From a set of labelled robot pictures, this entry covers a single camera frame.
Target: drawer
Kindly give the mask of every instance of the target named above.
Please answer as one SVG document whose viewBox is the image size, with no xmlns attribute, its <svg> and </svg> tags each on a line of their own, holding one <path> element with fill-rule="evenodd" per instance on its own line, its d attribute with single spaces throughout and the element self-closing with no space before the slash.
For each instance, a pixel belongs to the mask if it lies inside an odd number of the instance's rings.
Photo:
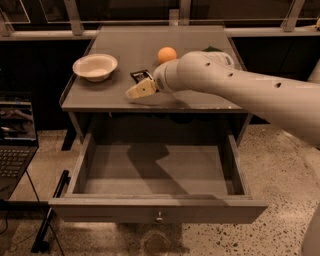
<svg viewBox="0 0 320 256">
<path fill-rule="evenodd" d="M 228 114 L 96 114 L 67 192 L 65 221 L 252 223 L 254 200 Z"/>
</svg>

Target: orange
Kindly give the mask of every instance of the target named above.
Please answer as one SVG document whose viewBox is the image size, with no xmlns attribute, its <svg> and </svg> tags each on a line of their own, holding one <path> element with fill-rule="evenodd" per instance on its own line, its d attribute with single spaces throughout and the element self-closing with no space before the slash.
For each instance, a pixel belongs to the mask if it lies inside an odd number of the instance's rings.
<svg viewBox="0 0 320 256">
<path fill-rule="evenodd" d="M 177 52 L 171 47 L 163 47 L 158 52 L 158 62 L 159 64 L 165 63 L 170 60 L 175 60 L 177 58 Z"/>
</svg>

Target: beige object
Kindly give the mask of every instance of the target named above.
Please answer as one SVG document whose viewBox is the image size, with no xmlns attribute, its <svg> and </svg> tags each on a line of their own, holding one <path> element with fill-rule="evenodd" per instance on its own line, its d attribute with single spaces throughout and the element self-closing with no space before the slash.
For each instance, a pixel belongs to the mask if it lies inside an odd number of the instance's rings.
<svg viewBox="0 0 320 256">
<path fill-rule="evenodd" d="M 91 82 L 100 82 L 109 77 L 117 67 L 117 60 L 107 54 L 91 54 L 73 64 L 73 72 Z"/>
<path fill-rule="evenodd" d="M 141 80 L 138 84 L 132 86 L 126 91 L 126 96 L 130 99 L 137 99 L 141 97 L 150 96 L 156 93 L 156 87 L 154 81 L 145 78 Z"/>
</svg>

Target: speckled floor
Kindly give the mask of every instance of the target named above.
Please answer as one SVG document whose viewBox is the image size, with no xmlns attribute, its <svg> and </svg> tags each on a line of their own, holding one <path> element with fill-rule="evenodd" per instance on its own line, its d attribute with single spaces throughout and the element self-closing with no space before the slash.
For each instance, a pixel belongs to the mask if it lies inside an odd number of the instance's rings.
<svg viewBox="0 0 320 256">
<path fill-rule="evenodd" d="M 72 171 L 80 149 L 61 151 L 65 131 L 42 131 L 40 148 L 29 167 L 41 200 L 48 200 L 64 169 Z M 271 125 L 250 125 L 240 145 L 241 167 L 254 199 L 269 207 L 252 224 L 67 223 L 52 226 L 64 255 L 299 255 L 320 201 L 320 151 Z M 35 200 L 23 177 L 12 200 Z M 41 220 L 8 219 L 0 254 L 30 255 Z M 0 232 L 5 226 L 0 221 Z M 51 231 L 44 255 L 62 255 Z"/>
</svg>

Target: gray table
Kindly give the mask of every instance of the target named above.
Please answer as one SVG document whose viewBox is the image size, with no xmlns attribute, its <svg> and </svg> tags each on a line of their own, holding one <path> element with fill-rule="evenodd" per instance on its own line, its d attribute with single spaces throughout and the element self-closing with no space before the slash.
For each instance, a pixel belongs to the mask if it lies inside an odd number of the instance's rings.
<svg viewBox="0 0 320 256">
<path fill-rule="evenodd" d="M 222 27 L 102 27 L 88 53 L 114 56 L 117 69 L 99 83 L 75 77 L 61 98 L 83 144 L 66 194 L 50 200 L 64 220 L 251 223 L 266 208 L 239 165 L 250 114 L 191 91 L 126 99 L 130 73 L 152 74 L 165 46 L 178 56 L 214 46 L 241 68 Z"/>
<path fill-rule="evenodd" d="M 178 57 L 214 46 L 230 54 L 236 68 L 242 68 L 232 42 L 221 26 L 103 26 L 88 54 L 110 54 L 118 60 L 118 67 L 109 79 L 99 83 L 76 77 L 61 97 L 61 107 L 69 113 L 81 141 L 88 128 L 88 113 L 245 113 L 221 97 L 191 91 L 173 95 L 158 93 L 129 102 L 125 92 L 135 85 L 130 73 L 147 69 L 153 74 L 158 66 L 157 53 L 165 46 L 176 49 Z"/>
</svg>

